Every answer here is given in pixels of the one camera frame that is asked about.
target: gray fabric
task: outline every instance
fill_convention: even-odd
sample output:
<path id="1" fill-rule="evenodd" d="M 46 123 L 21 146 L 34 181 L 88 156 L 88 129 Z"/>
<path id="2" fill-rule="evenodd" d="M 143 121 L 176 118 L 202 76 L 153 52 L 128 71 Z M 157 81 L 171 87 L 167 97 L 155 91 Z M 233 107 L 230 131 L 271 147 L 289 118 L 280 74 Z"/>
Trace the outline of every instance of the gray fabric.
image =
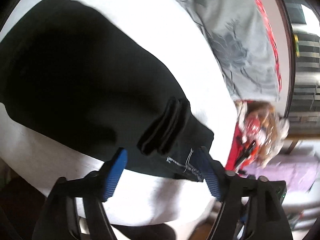
<path id="1" fill-rule="evenodd" d="M 255 0 L 177 0 L 220 63 L 233 99 L 277 101 L 275 57 Z"/>

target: purple cloth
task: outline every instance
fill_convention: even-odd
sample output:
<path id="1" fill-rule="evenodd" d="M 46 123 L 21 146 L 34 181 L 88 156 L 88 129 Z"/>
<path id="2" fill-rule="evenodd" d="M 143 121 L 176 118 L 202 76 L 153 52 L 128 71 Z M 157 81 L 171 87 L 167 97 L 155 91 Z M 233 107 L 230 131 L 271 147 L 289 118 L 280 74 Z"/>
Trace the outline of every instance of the purple cloth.
<path id="1" fill-rule="evenodd" d="M 266 176 L 270 181 L 285 180 L 288 192 L 307 192 L 317 178 L 320 164 L 315 156 L 277 155 L 264 169 L 252 163 L 244 170 L 256 177 Z"/>

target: white sheet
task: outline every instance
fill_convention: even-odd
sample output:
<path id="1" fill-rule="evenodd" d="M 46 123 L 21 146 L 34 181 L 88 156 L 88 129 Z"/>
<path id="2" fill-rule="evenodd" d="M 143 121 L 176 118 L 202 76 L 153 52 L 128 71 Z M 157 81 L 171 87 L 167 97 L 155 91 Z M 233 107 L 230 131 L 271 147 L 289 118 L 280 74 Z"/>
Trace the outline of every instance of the white sheet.
<path id="1" fill-rule="evenodd" d="M 0 32 L 0 41 L 41 0 L 21 0 Z M 192 19 L 174 0 L 79 0 L 95 8 L 161 60 L 190 101 L 192 113 L 214 133 L 211 156 L 226 164 L 236 109 L 218 63 Z M 0 157 L 48 195 L 56 179 L 76 179 L 102 162 L 12 121 L 0 105 Z M 104 207 L 111 223 L 147 225 L 197 219 L 212 199 L 206 184 L 125 170 Z M 81 200 L 79 215 L 84 216 Z"/>

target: plastic bag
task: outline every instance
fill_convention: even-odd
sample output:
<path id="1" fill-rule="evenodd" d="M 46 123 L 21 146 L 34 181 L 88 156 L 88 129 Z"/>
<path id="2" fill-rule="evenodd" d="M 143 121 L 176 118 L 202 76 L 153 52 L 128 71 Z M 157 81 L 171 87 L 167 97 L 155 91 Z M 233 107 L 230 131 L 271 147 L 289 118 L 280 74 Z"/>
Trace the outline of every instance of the plastic bag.
<path id="1" fill-rule="evenodd" d="M 237 101 L 238 124 L 243 133 L 242 143 L 256 141 L 259 147 L 255 160 L 261 167 L 276 156 L 288 135 L 289 121 L 279 118 L 268 102 Z"/>

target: white surface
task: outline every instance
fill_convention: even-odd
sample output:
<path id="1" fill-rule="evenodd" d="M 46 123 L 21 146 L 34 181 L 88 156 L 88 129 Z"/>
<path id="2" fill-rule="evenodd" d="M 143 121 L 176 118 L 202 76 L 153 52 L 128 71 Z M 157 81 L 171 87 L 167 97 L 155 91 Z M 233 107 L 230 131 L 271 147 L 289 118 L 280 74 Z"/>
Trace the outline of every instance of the white surface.
<path id="1" fill-rule="evenodd" d="M 288 47 L 287 36 L 284 28 L 284 22 L 282 20 L 280 10 L 276 3 L 276 0 L 261 0 L 263 7 L 266 10 L 270 25 L 272 27 L 272 32 L 276 41 L 278 56 L 279 56 L 279 68 L 282 78 L 282 90 L 280 92 L 280 99 L 278 102 L 271 102 L 277 112 L 281 116 L 284 115 L 284 111 L 287 105 L 288 91 L 289 91 L 289 62 L 291 48 Z"/>
<path id="2" fill-rule="evenodd" d="M 0 32 L 0 41 L 41 0 L 21 0 Z M 215 133 L 210 154 L 223 165 L 230 151 L 236 109 L 218 64 L 189 15 L 174 0 L 80 0 L 110 19 L 161 60 Z M 102 162 L 12 121 L 0 105 L 0 157 L 45 195 L 60 176 L 76 179 Z M 125 170 L 104 207 L 111 223 L 146 225 L 197 219 L 212 199 L 204 183 L 164 179 Z M 79 214 L 84 215 L 78 201 Z"/>

